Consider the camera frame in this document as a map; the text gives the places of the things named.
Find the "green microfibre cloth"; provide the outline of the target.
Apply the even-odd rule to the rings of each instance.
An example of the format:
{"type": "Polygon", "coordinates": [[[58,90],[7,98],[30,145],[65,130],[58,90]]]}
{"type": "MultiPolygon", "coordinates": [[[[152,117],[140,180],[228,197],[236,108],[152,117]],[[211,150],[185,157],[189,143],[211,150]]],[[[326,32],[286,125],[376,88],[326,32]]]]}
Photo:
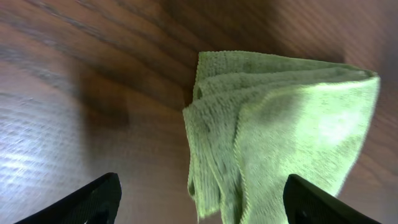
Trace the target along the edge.
{"type": "Polygon", "coordinates": [[[379,94],[376,72],[244,51],[201,52],[192,103],[188,193],[199,219],[286,223],[282,194],[298,174],[338,195],[379,94]]]}

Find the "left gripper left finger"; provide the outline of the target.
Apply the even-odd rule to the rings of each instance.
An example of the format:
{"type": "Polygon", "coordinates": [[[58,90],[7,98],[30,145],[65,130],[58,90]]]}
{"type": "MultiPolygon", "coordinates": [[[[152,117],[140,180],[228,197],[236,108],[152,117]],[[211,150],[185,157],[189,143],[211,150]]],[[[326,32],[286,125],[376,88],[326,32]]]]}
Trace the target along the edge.
{"type": "Polygon", "coordinates": [[[108,172],[16,224],[114,224],[121,196],[119,176],[108,172]]]}

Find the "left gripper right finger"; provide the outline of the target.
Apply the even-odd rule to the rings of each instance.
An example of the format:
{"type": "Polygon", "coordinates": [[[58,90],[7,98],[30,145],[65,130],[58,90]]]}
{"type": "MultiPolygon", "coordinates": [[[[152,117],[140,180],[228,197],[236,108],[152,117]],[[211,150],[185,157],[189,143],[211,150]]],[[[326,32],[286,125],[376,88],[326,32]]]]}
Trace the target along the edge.
{"type": "Polygon", "coordinates": [[[380,224],[297,174],[287,178],[283,203],[289,224],[380,224]]]}

